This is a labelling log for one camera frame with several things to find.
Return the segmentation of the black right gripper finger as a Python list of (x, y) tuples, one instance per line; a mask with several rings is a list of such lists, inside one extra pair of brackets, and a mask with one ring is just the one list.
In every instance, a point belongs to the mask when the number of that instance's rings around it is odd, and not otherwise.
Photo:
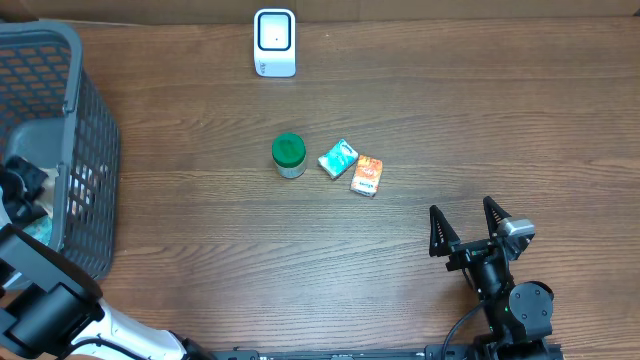
[(490, 196), (486, 196), (483, 199), (483, 207), (489, 236), (491, 238), (504, 237), (505, 228), (503, 222), (510, 219), (511, 215)]
[(453, 252), (453, 248), (461, 244), (459, 236), (451, 227), (442, 211), (436, 205), (432, 205), (429, 208), (429, 216), (429, 255), (431, 257), (442, 257), (450, 255)]

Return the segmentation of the green lid jar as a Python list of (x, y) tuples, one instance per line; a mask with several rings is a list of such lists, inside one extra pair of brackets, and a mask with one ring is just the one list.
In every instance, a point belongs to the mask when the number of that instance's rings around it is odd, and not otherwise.
[(272, 143), (272, 158), (284, 178), (294, 179), (305, 172), (306, 155), (304, 140), (295, 133), (282, 133)]

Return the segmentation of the brown snack bag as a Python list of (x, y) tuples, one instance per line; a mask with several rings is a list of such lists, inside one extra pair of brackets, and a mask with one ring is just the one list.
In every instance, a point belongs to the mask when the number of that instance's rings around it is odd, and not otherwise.
[(56, 168), (42, 168), (42, 171), (47, 175), (47, 178), (41, 185), (42, 193), (36, 198), (35, 203), (45, 210), (49, 218), (53, 218), (55, 184), (56, 179), (59, 176), (59, 172)]

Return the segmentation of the large teal wipes pack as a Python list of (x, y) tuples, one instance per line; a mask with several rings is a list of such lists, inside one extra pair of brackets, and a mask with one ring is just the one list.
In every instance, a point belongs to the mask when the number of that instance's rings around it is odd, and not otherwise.
[(48, 246), (51, 242), (53, 232), (52, 219), (48, 215), (45, 215), (24, 227), (23, 231), (40, 243)]

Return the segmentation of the grey plastic basket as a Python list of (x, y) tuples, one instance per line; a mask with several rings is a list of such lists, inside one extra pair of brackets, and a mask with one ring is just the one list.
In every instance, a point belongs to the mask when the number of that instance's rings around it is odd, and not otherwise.
[(1, 26), (1, 158), (13, 156), (57, 171), (48, 245), (103, 279), (115, 247), (120, 132), (64, 23)]

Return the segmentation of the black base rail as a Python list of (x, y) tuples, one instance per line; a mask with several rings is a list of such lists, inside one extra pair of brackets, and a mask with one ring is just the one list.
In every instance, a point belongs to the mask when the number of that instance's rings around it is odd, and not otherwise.
[(405, 350), (344, 350), (344, 351), (302, 351), (267, 352), (256, 350), (212, 351), (216, 360), (466, 360), (480, 359), (473, 353), (471, 345), (448, 345), (445, 352), (442, 345), (427, 345), (423, 349)]

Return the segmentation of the small teal tissue pack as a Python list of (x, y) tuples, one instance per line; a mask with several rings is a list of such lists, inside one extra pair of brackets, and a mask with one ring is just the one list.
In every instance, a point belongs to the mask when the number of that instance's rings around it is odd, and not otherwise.
[(318, 164), (331, 179), (336, 179), (350, 168), (358, 157), (359, 153), (345, 139), (340, 139), (326, 154), (318, 158)]

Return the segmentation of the orange tissue pack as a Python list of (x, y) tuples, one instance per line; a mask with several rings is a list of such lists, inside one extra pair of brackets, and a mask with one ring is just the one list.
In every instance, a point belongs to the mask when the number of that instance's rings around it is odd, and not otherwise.
[(360, 155), (351, 181), (350, 190), (358, 194), (373, 197), (379, 189), (383, 172), (383, 162), (379, 159)]

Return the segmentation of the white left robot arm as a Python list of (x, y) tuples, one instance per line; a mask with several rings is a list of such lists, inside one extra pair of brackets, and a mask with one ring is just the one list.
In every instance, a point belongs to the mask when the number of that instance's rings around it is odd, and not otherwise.
[(21, 157), (1, 167), (1, 280), (31, 282), (1, 309), (1, 345), (36, 359), (43, 354), (98, 359), (207, 359), (187, 338), (147, 327), (114, 310), (97, 282), (16, 222), (43, 190), (48, 175)]

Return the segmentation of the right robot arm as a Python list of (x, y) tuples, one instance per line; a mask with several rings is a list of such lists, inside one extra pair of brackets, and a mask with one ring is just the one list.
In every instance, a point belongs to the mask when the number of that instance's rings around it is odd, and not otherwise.
[[(559, 346), (550, 346), (554, 293), (543, 282), (517, 284), (510, 263), (517, 260), (535, 236), (528, 218), (511, 216), (491, 197), (483, 199), (488, 228), (486, 239), (464, 243), (435, 205), (429, 208), (429, 255), (446, 257), (448, 271), (460, 270), (479, 304), (449, 330), (442, 345), (426, 350), (441, 359), (561, 359)], [(482, 311), (489, 332), (456, 350), (451, 340), (459, 328)]]

